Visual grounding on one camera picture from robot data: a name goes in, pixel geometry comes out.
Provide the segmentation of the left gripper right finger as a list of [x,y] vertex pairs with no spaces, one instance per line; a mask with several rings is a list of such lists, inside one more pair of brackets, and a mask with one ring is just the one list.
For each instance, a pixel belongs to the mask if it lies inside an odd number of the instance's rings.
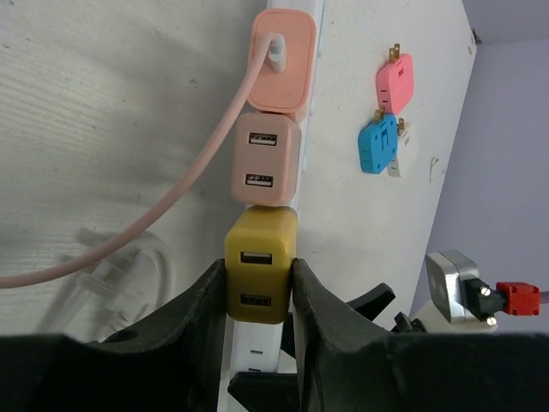
[[395,334],[293,261],[304,411],[545,411],[545,334]]

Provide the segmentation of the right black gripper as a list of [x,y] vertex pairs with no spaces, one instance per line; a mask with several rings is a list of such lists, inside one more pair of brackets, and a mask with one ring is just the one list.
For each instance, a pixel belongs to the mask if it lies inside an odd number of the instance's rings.
[[[375,320],[377,316],[395,299],[393,289],[386,283],[379,283],[373,289],[347,302],[354,311],[368,320]],[[418,318],[411,319],[403,312],[395,316],[393,333],[426,332],[426,327]]]

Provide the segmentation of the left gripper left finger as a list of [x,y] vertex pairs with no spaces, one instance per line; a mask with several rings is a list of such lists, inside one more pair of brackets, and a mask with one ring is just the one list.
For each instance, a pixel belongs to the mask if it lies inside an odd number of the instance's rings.
[[58,334],[1,339],[3,411],[215,411],[226,326],[226,270],[103,342]]

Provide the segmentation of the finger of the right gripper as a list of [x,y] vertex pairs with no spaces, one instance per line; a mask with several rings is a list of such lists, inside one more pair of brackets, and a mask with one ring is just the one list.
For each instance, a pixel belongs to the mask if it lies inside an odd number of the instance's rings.
[[296,373],[237,373],[228,393],[253,412],[299,412],[299,384]]

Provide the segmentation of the yellow olive USB charger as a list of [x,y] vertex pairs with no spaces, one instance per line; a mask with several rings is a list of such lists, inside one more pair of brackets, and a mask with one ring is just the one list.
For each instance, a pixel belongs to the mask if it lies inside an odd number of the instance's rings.
[[227,314],[240,322],[287,318],[298,217],[286,206],[251,206],[225,238]]

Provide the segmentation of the white plug adapter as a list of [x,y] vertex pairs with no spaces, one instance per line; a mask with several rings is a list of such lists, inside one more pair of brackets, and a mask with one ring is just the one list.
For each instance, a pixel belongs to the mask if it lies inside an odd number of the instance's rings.
[[397,121],[398,148],[387,170],[391,178],[404,178],[412,169],[419,152],[419,138],[416,124],[404,118]]

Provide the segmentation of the blue plug adapter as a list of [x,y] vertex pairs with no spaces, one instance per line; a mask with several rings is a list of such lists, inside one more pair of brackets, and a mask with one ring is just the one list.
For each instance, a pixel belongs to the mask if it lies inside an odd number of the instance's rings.
[[378,108],[373,120],[359,133],[359,165],[363,173],[380,174],[396,157],[399,122],[394,114]]

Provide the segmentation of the pink plug adapter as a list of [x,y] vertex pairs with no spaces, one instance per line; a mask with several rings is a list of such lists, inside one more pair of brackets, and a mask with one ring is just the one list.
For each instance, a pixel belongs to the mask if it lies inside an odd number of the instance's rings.
[[401,54],[401,45],[389,48],[389,60],[377,72],[377,102],[386,113],[398,115],[413,97],[413,57]]

